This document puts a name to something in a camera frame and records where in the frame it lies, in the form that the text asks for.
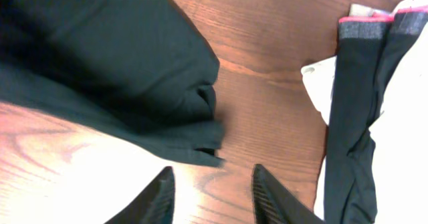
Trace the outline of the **black t-shirt white logo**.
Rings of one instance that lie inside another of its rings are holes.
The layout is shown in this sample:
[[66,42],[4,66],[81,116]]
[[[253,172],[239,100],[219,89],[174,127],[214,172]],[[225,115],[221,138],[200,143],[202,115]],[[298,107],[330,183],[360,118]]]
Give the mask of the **black t-shirt white logo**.
[[173,0],[1,0],[1,100],[220,166],[219,60]]

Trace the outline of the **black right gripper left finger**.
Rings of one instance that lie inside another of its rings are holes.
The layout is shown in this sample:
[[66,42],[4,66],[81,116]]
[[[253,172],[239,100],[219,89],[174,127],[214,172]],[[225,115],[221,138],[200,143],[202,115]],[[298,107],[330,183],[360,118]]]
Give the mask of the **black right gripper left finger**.
[[172,224],[174,208],[175,176],[167,166],[106,224]]

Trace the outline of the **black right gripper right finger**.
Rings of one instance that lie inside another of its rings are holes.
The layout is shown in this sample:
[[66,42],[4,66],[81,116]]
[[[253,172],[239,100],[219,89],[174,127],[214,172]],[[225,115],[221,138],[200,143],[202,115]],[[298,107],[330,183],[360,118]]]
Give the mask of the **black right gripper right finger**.
[[256,164],[251,179],[257,224],[324,224],[262,164]]

